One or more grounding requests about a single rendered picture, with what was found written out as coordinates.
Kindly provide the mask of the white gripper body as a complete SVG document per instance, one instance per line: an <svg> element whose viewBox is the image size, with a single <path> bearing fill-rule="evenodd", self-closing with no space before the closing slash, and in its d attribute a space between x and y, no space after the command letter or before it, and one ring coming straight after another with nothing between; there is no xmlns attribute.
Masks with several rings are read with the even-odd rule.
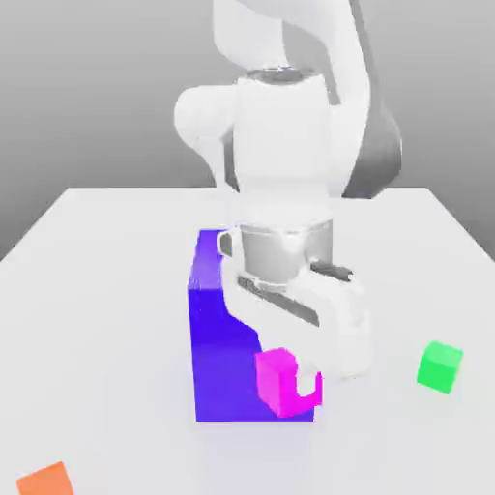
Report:
<svg viewBox="0 0 495 495"><path fill-rule="evenodd" d="M264 351L285 348L300 371L334 379L359 376L371 367L370 314L357 280L303 270L277 293L223 265L221 281L228 312L256 331Z"/></svg>

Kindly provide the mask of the small green cube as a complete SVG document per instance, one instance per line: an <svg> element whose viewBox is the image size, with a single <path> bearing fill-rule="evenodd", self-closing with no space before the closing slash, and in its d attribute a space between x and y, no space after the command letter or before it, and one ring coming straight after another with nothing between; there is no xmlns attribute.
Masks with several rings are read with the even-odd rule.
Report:
<svg viewBox="0 0 495 495"><path fill-rule="evenodd" d="M430 341L420 361L417 382L443 394L450 394L464 352L437 340Z"/></svg>

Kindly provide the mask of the large blue box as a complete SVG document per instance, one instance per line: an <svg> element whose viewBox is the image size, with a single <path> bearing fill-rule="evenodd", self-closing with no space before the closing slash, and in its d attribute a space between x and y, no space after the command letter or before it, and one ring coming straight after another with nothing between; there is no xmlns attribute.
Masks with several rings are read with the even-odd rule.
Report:
<svg viewBox="0 0 495 495"><path fill-rule="evenodd" d="M220 275L217 230L198 233L189 276L189 322L195 416L199 422L311 422L314 409L278 418L259 398L254 329L230 315Z"/></svg>

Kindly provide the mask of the small magenta cube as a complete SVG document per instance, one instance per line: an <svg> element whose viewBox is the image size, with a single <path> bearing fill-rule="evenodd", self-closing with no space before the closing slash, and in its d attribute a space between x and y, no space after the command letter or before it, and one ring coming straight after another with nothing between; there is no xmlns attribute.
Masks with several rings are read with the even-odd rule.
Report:
<svg viewBox="0 0 495 495"><path fill-rule="evenodd" d="M323 403L322 374L315 374L312 393L300 395L298 368L296 357L285 348L255 355L257 394L280 419L304 414Z"/></svg>

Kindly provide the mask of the small orange cube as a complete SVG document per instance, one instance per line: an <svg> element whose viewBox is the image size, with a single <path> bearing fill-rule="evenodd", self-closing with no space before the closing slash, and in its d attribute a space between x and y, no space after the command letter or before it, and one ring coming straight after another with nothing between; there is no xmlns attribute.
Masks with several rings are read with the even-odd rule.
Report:
<svg viewBox="0 0 495 495"><path fill-rule="evenodd" d="M62 461L18 479L16 487L19 495L74 495Z"/></svg>

